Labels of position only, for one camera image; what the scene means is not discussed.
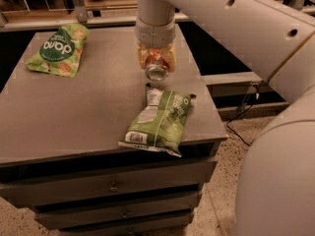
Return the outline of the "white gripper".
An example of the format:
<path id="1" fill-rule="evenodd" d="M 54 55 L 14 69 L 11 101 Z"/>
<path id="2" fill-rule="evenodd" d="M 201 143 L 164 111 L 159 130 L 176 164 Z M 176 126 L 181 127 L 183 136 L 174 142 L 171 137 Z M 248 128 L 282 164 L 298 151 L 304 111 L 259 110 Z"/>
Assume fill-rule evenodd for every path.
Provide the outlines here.
<path id="1" fill-rule="evenodd" d="M 160 53 L 163 64 L 170 72 L 175 70 L 176 50 L 175 45 L 170 44 L 175 39 L 174 18 L 171 18 L 167 24 L 158 26 L 154 23 L 146 23 L 138 17 L 135 25 L 135 35 L 139 40 L 138 61 L 143 70 L 146 70 L 152 63 L 151 48 L 162 48 Z"/>

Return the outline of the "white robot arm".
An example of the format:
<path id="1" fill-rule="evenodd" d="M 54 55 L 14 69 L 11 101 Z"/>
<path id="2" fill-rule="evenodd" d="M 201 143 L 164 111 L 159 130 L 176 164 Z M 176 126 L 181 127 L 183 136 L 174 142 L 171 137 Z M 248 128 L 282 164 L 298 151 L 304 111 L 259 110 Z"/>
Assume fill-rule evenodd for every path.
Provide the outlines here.
<path id="1" fill-rule="evenodd" d="M 176 10 L 252 70 L 254 92 L 267 84 L 288 104 L 243 161 L 234 236 L 315 236 L 313 17 L 274 0 L 138 0 L 138 39 L 167 46 Z"/>

